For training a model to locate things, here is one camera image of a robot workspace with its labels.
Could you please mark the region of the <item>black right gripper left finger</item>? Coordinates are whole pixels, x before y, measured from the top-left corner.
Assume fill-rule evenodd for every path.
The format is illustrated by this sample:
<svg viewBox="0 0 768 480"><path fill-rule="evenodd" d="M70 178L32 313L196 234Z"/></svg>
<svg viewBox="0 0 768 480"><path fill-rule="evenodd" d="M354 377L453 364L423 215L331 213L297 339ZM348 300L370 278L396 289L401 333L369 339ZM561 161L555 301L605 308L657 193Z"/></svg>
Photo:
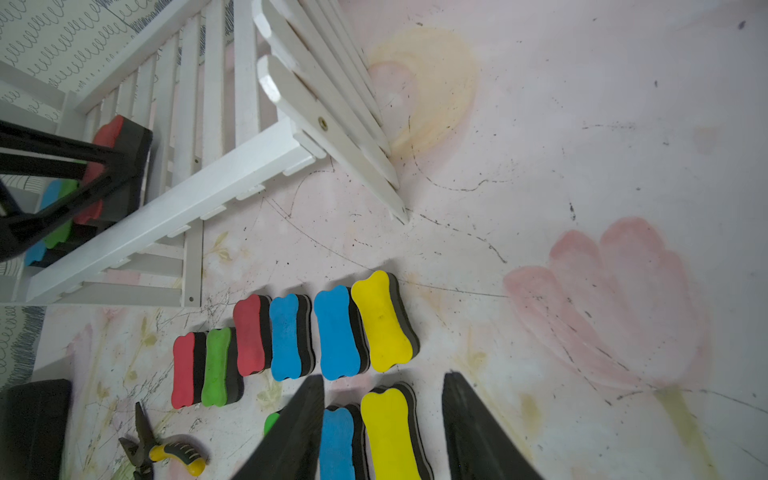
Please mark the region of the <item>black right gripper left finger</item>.
<svg viewBox="0 0 768 480"><path fill-rule="evenodd" d="M323 378L309 376L233 479L314 479L324 411Z"/></svg>

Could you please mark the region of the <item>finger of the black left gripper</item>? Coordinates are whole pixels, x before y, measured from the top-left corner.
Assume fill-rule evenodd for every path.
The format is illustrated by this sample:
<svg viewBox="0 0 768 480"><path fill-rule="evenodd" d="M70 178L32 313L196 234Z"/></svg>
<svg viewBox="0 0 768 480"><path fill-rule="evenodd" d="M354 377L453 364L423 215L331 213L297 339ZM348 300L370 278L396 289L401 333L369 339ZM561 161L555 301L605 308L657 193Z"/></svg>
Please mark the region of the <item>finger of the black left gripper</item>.
<svg viewBox="0 0 768 480"><path fill-rule="evenodd" d="M127 177L107 169L93 182L78 188L61 200L35 212L25 212L4 183L1 183L1 260L6 261L24 254L61 225L73 220L98 201L114 196L128 187L128 204L137 208L141 189L141 176Z"/></svg>
<svg viewBox="0 0 768 480"><path fill-rule="evenodd" d="M1 173L46 178L81 179L90 164L107 170L120 164L113 148L1 122Z"/></svg>

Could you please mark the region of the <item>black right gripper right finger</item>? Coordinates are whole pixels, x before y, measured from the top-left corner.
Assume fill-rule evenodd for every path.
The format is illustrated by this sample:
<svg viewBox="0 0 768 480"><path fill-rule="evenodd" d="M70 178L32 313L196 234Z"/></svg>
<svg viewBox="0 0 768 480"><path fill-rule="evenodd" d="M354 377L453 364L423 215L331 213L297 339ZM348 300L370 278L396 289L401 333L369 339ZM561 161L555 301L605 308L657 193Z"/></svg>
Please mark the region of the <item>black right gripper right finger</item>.
<svg viewBox="0 0 768 480"><path fill-rule="evenodd" d="M445 374L441 400L453 479L541 477L461 373Z"/></svg>

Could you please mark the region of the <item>green eraser top shelf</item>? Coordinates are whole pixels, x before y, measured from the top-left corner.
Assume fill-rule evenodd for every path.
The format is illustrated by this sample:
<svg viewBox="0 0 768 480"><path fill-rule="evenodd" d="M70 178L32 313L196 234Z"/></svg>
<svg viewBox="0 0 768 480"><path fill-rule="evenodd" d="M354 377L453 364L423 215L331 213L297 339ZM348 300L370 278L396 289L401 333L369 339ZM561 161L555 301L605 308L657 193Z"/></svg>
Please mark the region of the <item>green eraser top shelf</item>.
<svg viewBox="0 0 768 480"><path fill-rule="evenodd" d="M238 402L244 393L239 373L234 327L214 329L206 339L206 360L201 402L205 407L224 407Z"/></svg>

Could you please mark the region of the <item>yellow eraser shelf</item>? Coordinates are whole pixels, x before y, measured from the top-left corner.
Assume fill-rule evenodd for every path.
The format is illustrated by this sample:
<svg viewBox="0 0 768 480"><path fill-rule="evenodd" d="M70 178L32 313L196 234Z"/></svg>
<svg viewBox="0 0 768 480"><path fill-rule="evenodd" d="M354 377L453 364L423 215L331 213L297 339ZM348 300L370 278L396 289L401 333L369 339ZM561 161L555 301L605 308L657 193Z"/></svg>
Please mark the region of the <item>yellow eraser shelf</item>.
<svg viewBox="0 0 768 480"><path fill-rule="evenodd" d="M377 270L351 288L358 307L375 371L385 373L396 365L413 360L420 341L413 329L400 295L397 277Z"/></svg>
<svg viewBox="0 0 768 480"><path fill-rule="evenodd" d="M416 396L405 382L379 386L361 401L376 479L433 479L416 417Z"/></svg>

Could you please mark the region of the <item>blue eraser top shelf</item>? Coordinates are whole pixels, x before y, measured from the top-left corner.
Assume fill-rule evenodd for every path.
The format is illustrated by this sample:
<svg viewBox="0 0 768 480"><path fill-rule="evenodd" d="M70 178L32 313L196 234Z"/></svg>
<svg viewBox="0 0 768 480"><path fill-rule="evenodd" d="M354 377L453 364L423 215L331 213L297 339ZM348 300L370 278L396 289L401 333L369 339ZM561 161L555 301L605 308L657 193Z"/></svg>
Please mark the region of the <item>blue eraser top shelf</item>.
<svg viewBox="0 0 768 480"><path fill-rule="evenodd" d="M288 294L272 301L271 373L275 381L299 379L314 370L311 312L312 302L306 294Z"/></svg>
<svg viewBox="0 0 768 480"><path fill-rule="evenodd" d="M321 371L329 381L353 377L370 367L367 341L351 289L320 291L314 302L321 343Z"/></svg>

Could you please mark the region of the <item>yellow handled pliers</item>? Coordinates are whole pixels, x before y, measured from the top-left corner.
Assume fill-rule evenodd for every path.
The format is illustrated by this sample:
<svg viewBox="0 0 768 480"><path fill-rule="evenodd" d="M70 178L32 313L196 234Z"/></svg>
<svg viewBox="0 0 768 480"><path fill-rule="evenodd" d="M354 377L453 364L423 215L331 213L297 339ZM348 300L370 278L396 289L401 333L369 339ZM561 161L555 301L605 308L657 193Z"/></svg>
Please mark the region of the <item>yellow handled pliers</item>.
<svg viewBox="0 0 768 480"><path fill-rule="evenodd" d="M192 444L183 440L160 443L156 439L140 402L135 403L134 420L138 440L119 438L120 445L134 467L134 479L153 479L154 464L169 459L180 462L193 477L199 477L204 472L206 460Z"/></svg>

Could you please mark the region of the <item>yellow eraser top shelf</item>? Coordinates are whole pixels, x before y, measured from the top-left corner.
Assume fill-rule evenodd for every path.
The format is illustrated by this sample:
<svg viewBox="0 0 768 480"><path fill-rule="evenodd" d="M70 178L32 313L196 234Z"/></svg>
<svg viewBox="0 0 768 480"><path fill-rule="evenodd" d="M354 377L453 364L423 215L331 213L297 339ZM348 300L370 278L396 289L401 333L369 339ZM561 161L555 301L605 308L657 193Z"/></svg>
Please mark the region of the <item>yellow eraser top shelf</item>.
<svg viewBox="0 0 768 480"><path fill-rule="evenodd" d="M413 329L400 295L397 277L377 270L351 288L358 307L375 371L385 373L396 365L413 360L420 341Z"/></svg>

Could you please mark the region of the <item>red eraser top shelf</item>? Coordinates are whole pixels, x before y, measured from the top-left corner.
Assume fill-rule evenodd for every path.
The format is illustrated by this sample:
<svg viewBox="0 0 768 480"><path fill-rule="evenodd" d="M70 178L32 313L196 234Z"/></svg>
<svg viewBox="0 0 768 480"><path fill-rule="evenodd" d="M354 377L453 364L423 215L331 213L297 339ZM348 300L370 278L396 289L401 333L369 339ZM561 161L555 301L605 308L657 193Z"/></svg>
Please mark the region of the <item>red eraser top shelf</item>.
<svg viewBox="0 0 768 480"><path fill-rule="evenodd" d="M260 373L271 366L272 333L269 309L272 299L252 294L233 310L237 340L237 367L241 376Z"/></svg>
<svg viewBox="0 0 768 480"><path fill-rule="evenodd" d="M171 405L174 409L201 402L206 360L206 332L189 332L179 336L172 349L173 389Z"/></svg>

